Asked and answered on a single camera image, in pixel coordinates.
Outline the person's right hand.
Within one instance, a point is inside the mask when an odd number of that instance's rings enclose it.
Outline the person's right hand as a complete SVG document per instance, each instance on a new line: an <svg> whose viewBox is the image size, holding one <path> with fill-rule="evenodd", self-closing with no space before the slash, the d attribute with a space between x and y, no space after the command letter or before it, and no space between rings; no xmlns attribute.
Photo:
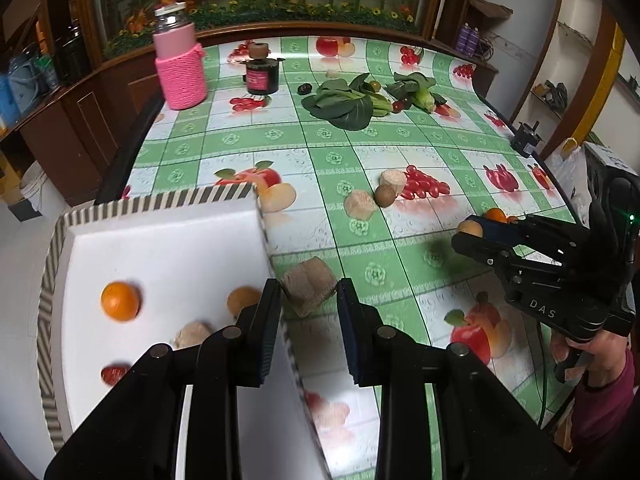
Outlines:
<svg viewBox="0 0 640 480"><path fill-rule="evenodd" d="M585 362L568 366L564 364L561 377L566 382L574 382L587 373L588 385L592 388L605 387L623 373L626 366L627 338L600 330L588 344L578 344L555 330L552 332L550 349L558 364L568 360L570 350L575 349L582 353L590 354Z"/></svg>

